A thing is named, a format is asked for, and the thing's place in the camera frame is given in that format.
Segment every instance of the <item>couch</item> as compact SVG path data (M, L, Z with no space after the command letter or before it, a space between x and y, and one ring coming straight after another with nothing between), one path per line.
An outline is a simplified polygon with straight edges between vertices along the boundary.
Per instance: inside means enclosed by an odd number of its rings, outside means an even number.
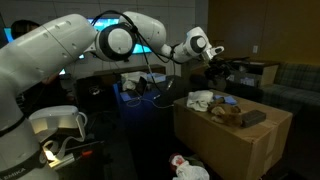
M320 108L320 66L282 63L274 84L262 90L263 104L294 115L306 107Z

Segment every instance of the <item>cardboard box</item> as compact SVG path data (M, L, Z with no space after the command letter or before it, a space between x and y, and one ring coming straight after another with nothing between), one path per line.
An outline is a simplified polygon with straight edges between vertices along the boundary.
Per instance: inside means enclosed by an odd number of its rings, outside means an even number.
M174 102L175 135L223 179L257 180L282 157L292 114L234 98L243 113L257 109L267 119L249 128L232 128L211 121L210 113L187 108L183 98Z

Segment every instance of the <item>stuffed toy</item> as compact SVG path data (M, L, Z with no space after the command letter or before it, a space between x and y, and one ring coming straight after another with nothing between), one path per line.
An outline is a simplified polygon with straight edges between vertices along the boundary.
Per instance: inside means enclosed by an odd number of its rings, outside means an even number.
M232 127L240 127L242 125L241 109L238 106L225 104L223 98L215 100L207 110L213 114L211 120L214 122Z

